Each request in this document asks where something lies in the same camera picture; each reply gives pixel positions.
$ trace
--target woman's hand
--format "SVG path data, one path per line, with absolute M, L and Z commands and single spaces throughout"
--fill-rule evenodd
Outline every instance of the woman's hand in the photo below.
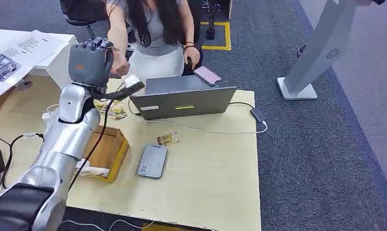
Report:
M 111 75 L 113 78 L 121 78 L 128 74 L 130 64 L 121 51 L 113 51 L 113 54 L 114 62 L 111 67 Z
M 198 49 L 194 46 L 188 46 L 185 48 L 185 53 L 184 53 L 184 59 L 185 59 L 185 64 L 187 65 L 187 58 L 190 58 L 192 60 L 192 70 L 195 69 L 196 64 L 198 64 L 200 60 L 200 53 Z

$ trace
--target black cable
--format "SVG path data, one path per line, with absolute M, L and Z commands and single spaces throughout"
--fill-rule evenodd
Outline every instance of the black cable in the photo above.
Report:
M 39 136 L 40 138 L 42 138 L 42 140 L 45 140 L 44 137 L 43 137 L 43 134 L 41 133 L 35 133 L 37 136 Z M 9 170 L 9 167 L 11 166 L 11 162 L 12 162 L 12 156 L 13 156 L 13 153 L 12 153 L 12 148 L 13 148 L 13 145 L 15 144 L 15 142 L 18 141 L 18 139 L 22 138 L 24 135 L 20 135 L 18 137 L 16 137 L 11 144 L 9 144 L 8 142 L 2 140 L 0 138 L 1 141 L 5 142 L 6 144 L 9 144 L 9 157 L 8 157 L 8 161 L 6 162 L 6 165 L 5 165 L 5 171 L 3 172 L 2 174 L 2 178 L 1 178 L 1 184 L 3 186 L 4 189 L 7 189 L 6 185 L 5 185 L 5 178 L 6 178 L 6 174 Z
M 131 107 L 129 105 L 131 100 L 128 100 L 128 109 L 130 110 L 130 112 L 133 114 L 133 115 L 136 115 L 136 116 L 141 116 L 141 113 L 134 113 L 132 110 L 131 110 Z
M 6 177 L 6 173 L 7 173 L 8 170 L 9 170 L 9 166 L 11 165 L 11 162 L 12 162 L 12 147 L 13 147 L 13 145 L 15 144 L 15 142 L 16 142 L 18 139 L 22 138 L 22 137 L 23 137 L 23 135 L 20 135 L 20 136 L 16 137 L 16 138 L 12 141 L 11 145 L 9 145 L 9 157 L 8 157 L 8 161 L 6 162 L 6 165 L 5 165 L 5 171 L 3 172 L 3 175 L 2 175 L 2 178 L 1 178 L 1 184 L 2 184 L 2 186 L 3 186 L 4 189 L 7 189 L 6 186 L 5 186 L 5 177 Z
M 104 114 L 104 125 L 103 125 L 103 129 L 101 130 L 101 134 L 99 136 L 99 139 L 97 140 L 96 144 L 93 146 L 93 148 L 91 149 L 90 153 L 88 154 L 88 156 L 86 157 L 86 159 L 84 160 L 83 164 L 81 165 L 81 167 L 79 168 L 79 170 L 77 171 L 75 177 L 73 178 L 72 182 L 70 183 L 70 186 L 69 186 L 69 191 L 70 189 L 73 187 L 73 184 L 75 183 L 77 177 L 80 175 L 80 172 L 81 170 L 83 169 L 84 165 L 86 165 L 86 162 L 89 160 L 91 154 L 93 154 L 93 151 L 94 149 L 96 149 L 97 145 L 100 143 L 101 139 L 103 138 L 103 135 L 104 135 L 104 131 L 105 131 L 105 128 L 107 127 L 107 119 L 108 119 L 108 111 L 111 107 L 111 104 L 114 102 L 114 100 L 111 100 L 108 105 L 107 105 L 107 108 L 105 109 L 105 114 Z
M 249 103 L 244 103 L 244 102 L 232 102 L 232 103 L 229 103 L 229 105 L 230 105 L 230 104 L 245 104 L 245 105 L 250 106 L 252 109 L 254 109 L 254 107 L 253 107 L 251 104 L 249 104 Z
M 10 143 L 6 142 L 5 140 L 3 140 L 3 139 L 1 139 L 1 138 L 0 138 L 0 141 L 4 142 L 4 143 L 7 144 L 8 146 L 11 145 Z

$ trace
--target white skirt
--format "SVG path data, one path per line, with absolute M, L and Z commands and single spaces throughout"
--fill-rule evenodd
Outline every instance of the white skirt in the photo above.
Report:
M 128 74 L 136 74 L 144 84 L 149 78 L 181 76 L 185 67 L 181 47 L 162 56 L 146 55 L 135 49 L 129 62 Z

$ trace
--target floor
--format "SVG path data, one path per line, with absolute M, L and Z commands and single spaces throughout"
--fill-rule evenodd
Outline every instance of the floor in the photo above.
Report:
M 326 0 L 299 0 L 313 27 Z M 333 65 L 387 178 L 387 2 L 360 7 L 349 52 Z

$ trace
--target pink phone case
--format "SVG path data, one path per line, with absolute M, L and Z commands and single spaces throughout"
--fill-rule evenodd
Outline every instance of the pink phone case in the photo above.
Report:
M 212 87 L 218 84 L 220 80 L 222 80 L 222 78 L 220 78 L 217 74 L 204 66 L 194 70 L 193 73 L 195 73 L 195 75 L 199 76 L 201 79 L 203 79 L 203 81 Z

